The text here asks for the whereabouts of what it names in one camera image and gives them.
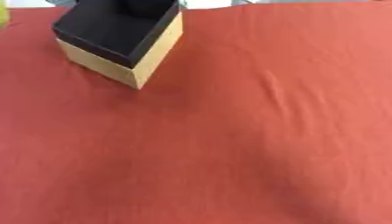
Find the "tan box side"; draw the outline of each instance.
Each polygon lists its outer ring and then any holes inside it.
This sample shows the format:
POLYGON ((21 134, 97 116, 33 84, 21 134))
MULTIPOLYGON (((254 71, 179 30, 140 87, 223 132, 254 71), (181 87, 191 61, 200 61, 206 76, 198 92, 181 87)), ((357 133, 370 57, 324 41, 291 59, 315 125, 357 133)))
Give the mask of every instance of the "tan box side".
POLYGON ((71 61, 113 80, 140 89, 157 69, 165 55, 176 44, 182 31, 182 15, 179 13, 133 69, 86 52, 60 39, 57 40, 71 61))
POLYGON ((138 88, 141 88, 151 77, 166 54, 174 47, 182 35, 182 13, 180 12, 167 26, 157 42, 133 68, 138 88))

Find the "box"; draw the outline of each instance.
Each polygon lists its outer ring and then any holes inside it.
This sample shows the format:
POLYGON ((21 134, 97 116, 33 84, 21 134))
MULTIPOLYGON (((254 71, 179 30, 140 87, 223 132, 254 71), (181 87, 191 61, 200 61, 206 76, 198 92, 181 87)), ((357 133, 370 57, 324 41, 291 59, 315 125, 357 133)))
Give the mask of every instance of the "box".
POLYGON ((53 25, 67 57, 140 89, 182 34, 177 0, 82 0, 53 25))
POLYGON ((0 29, 4 27, 9 19, 9 14, 5 8, 5 0, 0 0, 0 29))

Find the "tablecloth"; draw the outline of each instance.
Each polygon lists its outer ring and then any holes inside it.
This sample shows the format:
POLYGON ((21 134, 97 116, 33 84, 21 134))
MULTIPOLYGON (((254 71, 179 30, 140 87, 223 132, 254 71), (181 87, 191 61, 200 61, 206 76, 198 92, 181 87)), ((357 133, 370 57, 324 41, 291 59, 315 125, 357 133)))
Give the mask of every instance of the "tablecloth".
POLYGON ((0 222, 389 224, 392 4, 188 10, 141 91, 0 31, 0 222))

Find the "red cloth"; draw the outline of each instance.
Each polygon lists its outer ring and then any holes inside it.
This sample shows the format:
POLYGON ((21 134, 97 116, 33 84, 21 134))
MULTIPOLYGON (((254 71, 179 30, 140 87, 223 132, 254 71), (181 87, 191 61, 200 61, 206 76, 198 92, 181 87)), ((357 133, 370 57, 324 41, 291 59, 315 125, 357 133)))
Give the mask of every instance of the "red cloth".
POLYGON ((0 222, 389 224, 392 4, 186 11, 141 91, 0 31, 0 222))

